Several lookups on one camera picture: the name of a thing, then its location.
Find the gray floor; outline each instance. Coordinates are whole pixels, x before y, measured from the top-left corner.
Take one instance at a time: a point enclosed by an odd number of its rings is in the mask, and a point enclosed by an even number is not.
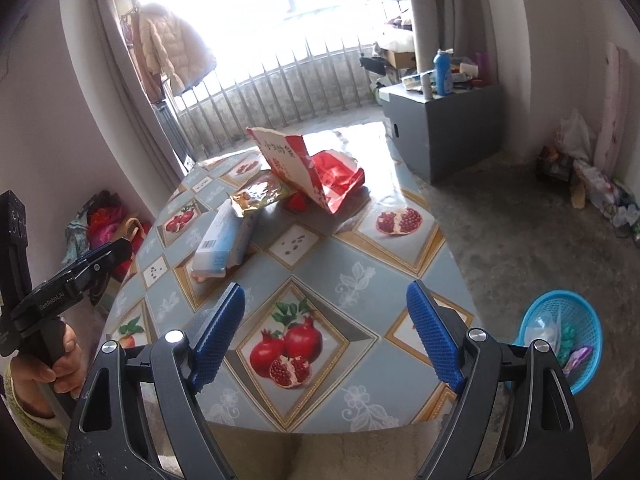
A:
[[[287,131],[312,131],[382,120],[362,107]],[[604,330],[596,377],[577,395],[594,476],[615,456],[640,419],[640,251],[615,237],[588,205],[537,183],[532,167],[497,156],[438,187],[420,185],[443,229],[482,320],[498,339],[514,339],[528,306],[563,288],[585,297]]]

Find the gray storage box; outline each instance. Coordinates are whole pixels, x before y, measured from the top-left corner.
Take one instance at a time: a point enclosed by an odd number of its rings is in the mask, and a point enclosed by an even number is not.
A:
[[[500,85],[427,101],[399,84],[381,88],[380,99],[398,152],[429,183],[500,150],[505,124]]]

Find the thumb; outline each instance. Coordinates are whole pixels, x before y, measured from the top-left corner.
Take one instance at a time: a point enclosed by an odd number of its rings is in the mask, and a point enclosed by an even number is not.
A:
[[[32,355],[18,355],[11,359],[11,374],[14,381],[37,381],[52,383],[56,373]]]

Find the person's arm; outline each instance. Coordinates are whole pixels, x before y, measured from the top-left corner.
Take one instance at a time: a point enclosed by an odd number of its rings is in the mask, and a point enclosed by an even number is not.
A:
[[[66,434],[40,393],[37,383],[54,383],[57,393],[77,397],[86,377],[82,350],[73,329],[63,337],[66,354],[52,368],[30,355],[14,357],[4,375],[6,406],[13,420],[40,460],[60,477]]]

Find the silver bolt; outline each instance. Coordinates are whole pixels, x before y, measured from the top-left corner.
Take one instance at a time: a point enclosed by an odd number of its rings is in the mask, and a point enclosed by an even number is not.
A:
[[[104,345],[102,345],[102,351],[105,354],[110,354],[118,347],[118,343],[115,341],[107,341]]]
[[[479,328],[472,328],[469,330],[469,337],[474,341],[481,343],[486,340],[486,332],[484,330],[480,330]]]
[[[171,330],[171,332],[167,332],[164,336],[165,341],[168,343],[177,343],[183,338],[184,334],[181,330]]]
[[[533,348],[535,348],[538,352],[549,352],[551,346],[544,339],[536,339],[533,343]]]

